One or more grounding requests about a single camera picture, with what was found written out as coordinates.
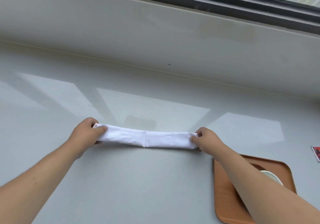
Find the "right hand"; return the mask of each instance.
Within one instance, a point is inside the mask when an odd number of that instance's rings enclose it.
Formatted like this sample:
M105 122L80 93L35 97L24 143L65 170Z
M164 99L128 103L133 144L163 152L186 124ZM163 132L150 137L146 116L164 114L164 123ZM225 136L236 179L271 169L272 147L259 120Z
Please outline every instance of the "right hand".
M190 137L190 141L196 144L203 152L215 157L219 149L224 145L221 139L208 128L201 127L196 131L198 136Z

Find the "orange tray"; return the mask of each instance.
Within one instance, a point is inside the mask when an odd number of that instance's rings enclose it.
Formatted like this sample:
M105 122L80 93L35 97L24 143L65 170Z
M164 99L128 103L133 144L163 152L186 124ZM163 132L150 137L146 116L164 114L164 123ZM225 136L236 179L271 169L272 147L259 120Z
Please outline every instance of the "orange tray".
M258 164L274 173L286 188L297 193L291 170L285 163L247 155L242 157L251 164ZM214 164L214 209L218 218L230 224L255 224L221 164L215 160L212 163Z

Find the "white wall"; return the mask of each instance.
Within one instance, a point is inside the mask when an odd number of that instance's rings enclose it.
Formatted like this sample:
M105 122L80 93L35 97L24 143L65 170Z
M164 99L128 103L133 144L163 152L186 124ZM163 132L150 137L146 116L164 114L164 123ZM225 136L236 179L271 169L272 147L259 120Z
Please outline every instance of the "white wall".
M0 40L320 98L319 36L146 0L0 5Z
M0 43L0 185L61 145L83 118L155 131L206 126L236 151L286 162L320 208L318 105L292 97ZM211 157L95 146L71 167L38 223L219 223Z

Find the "folded white fabric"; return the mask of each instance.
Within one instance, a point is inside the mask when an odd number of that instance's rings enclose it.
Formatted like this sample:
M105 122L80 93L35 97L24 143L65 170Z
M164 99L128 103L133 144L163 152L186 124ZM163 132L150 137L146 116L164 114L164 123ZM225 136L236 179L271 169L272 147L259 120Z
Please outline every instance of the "folded white fabric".
M197 136L196 133L142 131L107 124L95 124L93 128L100 126L107 126L108 130L98 141L113 141L140 147L197 148L189 140L191 136Z

